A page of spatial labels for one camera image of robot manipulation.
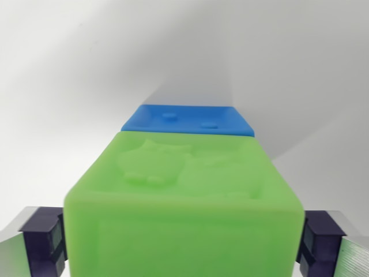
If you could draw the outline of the gripper left finger with silver black pad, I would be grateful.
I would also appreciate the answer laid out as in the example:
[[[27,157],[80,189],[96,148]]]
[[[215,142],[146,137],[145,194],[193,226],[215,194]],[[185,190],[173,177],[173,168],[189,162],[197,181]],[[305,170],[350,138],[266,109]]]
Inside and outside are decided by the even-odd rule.
[[[25,207],[1,230],[1,276],[61,276],[66,260],[62,207]]]

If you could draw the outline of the gripper right finger with silver black pad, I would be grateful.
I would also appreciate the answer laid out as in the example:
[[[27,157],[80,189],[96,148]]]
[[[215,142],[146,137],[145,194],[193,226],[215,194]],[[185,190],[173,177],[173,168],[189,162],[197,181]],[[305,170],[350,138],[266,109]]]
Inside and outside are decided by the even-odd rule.
[[[302,276],[368,277],[368,237],[339,211],[306,211],[296,262]]]

